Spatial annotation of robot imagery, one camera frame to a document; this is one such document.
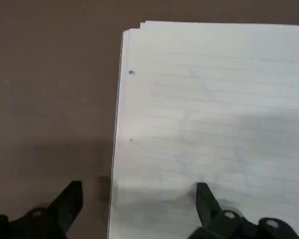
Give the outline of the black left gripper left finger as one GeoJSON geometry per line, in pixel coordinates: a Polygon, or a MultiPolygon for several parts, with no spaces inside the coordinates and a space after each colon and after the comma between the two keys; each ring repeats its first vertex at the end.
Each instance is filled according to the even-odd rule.
{"type": "Polygon", "coordinates": [[[34,208],[13,221],[0,214],[0,239],[65,239],[82,208],[82,182],[71,181],[46,207],[34,208]]]}

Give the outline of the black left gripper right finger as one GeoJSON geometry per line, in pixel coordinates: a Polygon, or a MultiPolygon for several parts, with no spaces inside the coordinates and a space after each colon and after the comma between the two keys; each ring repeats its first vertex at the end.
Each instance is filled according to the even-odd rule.
{"type": "Polygon", "coordinates": [[[232,210],[224,210],[206,183],[196,184],[196,210],[202,226],[190,239],[299,239],[286,222],[261,218],[257,224],[232,210]]]}

